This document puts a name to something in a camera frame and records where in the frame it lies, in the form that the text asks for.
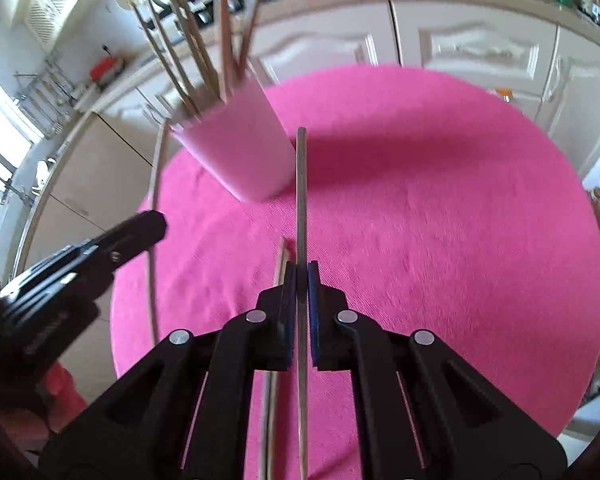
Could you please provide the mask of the person left hand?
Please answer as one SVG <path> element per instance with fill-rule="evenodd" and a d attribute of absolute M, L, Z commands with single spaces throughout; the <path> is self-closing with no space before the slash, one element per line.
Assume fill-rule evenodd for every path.
<path fill-rule="evenodd" d="M 46 419 L 27 410 L 0 411 L 0 423 L 21 451 L 38 451 L 52 434 L 58 434 L 81 414 L 87 403 L 76 391 L 70 372 L 56 362 L 42 384 L 50 395 Z"/>

